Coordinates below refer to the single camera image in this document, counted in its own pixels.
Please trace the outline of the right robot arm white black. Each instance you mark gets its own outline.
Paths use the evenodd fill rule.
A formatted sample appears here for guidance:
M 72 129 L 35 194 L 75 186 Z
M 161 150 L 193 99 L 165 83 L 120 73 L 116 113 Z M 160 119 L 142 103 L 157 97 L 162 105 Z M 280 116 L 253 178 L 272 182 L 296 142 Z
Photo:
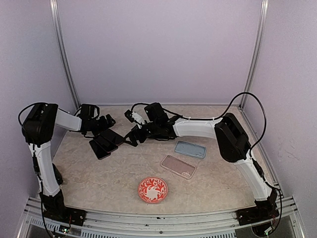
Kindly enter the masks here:
M 266 180 L 252 152 L 253 145 L 234 114 L 224 112 L 216 118 L 195 119 L 173 113 L 169 118 L 170 111 L 160 103 L 144 106 L 149 121 L 145 121 L 133 109 L 124 113 L 130 122 L 136 123 L 126 135 L 129 144 L 137 146 L 148 138 L 170 140 L 192 136 L 216 139 L 221 157 L 236 166 L 254 195 L 254 207 L 237 210 L 239 223 L 250 224 L 281 215 L 282 206 L 276 204 L 281 197 L 280 191 Z

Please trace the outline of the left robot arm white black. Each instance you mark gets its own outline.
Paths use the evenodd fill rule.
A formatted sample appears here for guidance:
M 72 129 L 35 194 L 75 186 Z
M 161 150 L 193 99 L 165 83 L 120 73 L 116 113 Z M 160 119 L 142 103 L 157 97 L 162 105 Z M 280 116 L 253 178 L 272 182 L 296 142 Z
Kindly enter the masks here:
M 65 206 L 60 184 L 62 179 L 51 158 L 51 140 L 55 126 L 69 131 L 79 132 L 83 136 L 88 132 L 98 133 L 115 125 L 111 115 L 102 116 L 96 105 L 83 104 L 77 115 L 59 108 L 57 104 L 37 102 L 26 107 L 29 113 L 19 124 L 26 143 L 32 154 L 34 171 L 38 177 L 40 198 L 46 210 L 46 216 L 60 221 L 71 216 L 71 210 Z

